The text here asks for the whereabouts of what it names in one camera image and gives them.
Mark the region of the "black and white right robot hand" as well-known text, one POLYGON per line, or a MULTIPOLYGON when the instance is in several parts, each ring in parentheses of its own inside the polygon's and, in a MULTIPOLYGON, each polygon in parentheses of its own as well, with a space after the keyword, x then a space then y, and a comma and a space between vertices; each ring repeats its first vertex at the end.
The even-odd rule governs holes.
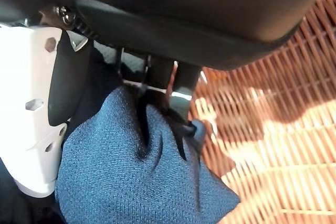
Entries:
POLYGON ((1 0, 1 159, 20 191, 55 189, 93 41, 142 57, 137 86, 186 111, 200 67, 230 70, 284 44, 314 0, 1 0))

